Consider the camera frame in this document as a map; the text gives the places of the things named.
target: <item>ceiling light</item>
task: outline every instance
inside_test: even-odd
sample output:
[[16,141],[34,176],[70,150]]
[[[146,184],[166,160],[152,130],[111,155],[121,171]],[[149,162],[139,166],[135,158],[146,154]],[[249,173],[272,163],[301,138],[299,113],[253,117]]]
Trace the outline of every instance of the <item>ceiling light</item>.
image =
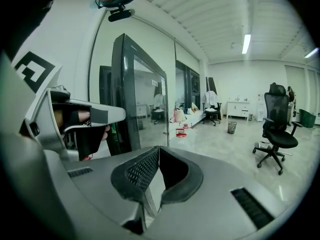
[[315,48],[312,52],[308,53],[305,58],[308,59],[309,57],[311,57],[312,55],[314,55],[317,51],[319,50],[319,48]]
[[251,39],[251,35],[250,34],[246,34],[244,36],[242,54],[246,54],[247,53],[249,45],[250,45],[250,39]]

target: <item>black logo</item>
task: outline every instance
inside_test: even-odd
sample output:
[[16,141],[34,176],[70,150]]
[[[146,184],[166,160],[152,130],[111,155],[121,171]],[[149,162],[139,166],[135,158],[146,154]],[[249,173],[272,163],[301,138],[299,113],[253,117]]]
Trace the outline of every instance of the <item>black logo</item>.
[[50,62],[29,51],[15,66],[16,72],[36,94],[50,72],[55,68]]

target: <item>mesh chair backrest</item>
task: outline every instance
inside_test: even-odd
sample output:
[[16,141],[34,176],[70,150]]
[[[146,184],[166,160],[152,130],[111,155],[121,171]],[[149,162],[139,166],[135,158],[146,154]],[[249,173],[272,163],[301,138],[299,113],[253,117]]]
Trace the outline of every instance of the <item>mesh chair backrest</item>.
[[282,85],[271,84],[270,92],[264,94],[267,117],[274,121],[269,129],[285,131],[288,122],[289,96]]

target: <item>trash can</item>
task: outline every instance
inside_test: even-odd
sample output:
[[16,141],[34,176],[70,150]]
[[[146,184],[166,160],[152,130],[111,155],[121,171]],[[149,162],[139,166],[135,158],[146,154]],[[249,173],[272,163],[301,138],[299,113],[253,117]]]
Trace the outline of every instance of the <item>trash can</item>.
[[299,109],[300,124],[306,128],[313,128],[316,122],[316,116],[303,109]]
[[237,122],[228,122],[228,134],[235,134]]

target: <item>black office chair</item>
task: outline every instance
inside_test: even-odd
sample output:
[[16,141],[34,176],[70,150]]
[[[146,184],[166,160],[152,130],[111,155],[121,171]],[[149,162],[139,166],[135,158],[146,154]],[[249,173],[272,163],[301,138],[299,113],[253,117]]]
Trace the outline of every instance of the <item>black office chair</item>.
[[209,116],[209,119],[211,122],[213,122],[213,125],[216,126],[216,122],[218,122],[219,124],[221,123],[221,121],[219,120],[219,116],[220,116],[220,107],[221,107],[221,103],[218,103],[218,107],[215,108],[215,106],[211,106],[211,109],[216,109],[216,111],[205,111],[205,103],[202,103],[203,106],[203,113],[205,113],[205,118],[203,119],[203,124],[205,124],[205,120],[207,118],[207,116]]
[[285,161],[285,155],[279,152],[279,148],[290,149],[298,146],[298,141],[294,137],[297,126],[302,127],[298,122],[292,122],[294,125],[292,133],[286,132],[289,96],[286,94],[286,89],[282,85],[273,83],[270,85],[270,91],[264,94],[266,104],[267,118],[263,125],[262,137],[267,138],[273,147],[260,147],[259,143],[255,143],[253,153],[256,150],[266,152],[267,155],[257,164],[260,168],[261,163],[269,157],[273,157],[280,166],[279,175],[283,173],[283,167],[278,157],[282,157],[281,161]]

